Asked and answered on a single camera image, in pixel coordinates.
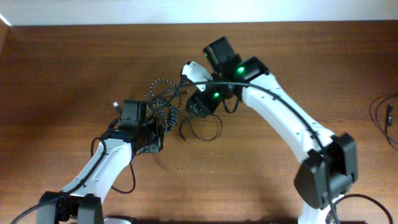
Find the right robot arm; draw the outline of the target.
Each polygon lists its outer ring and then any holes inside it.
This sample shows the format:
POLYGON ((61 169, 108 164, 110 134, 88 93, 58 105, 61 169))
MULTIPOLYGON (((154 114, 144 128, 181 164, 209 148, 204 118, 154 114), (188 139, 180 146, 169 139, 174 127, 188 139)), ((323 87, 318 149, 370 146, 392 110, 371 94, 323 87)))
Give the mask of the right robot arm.
POLYGON ((294 186, 303 200, 298 223, 338 223, 336 206, 358 179, 356 142, 337 136, 305 112, 257 58, 243 60, 226 37, 203 49, 213 68, 187 62, 181 76, 196 85, 186 111, 201 117, 236 96, 260 114, 290 147, 300 167, 294 186))

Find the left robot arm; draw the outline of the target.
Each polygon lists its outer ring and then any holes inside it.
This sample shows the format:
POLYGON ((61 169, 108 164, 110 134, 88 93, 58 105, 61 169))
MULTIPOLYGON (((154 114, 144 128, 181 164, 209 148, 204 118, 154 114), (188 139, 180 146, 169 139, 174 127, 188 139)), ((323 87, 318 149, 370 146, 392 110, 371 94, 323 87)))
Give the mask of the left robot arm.
POLYGON ((135 223, 123 215, 103 216, 102 204, 114 181, 133 158, 142 153, 157 153, 163 148, 164 134, 158 119, 146 116, 148 101, 126 100, 115 119, 90 146, 91 159, 82 171, 59 192, 45 192, 37 205, 15 219, 36 212, 37 223, 135 223))

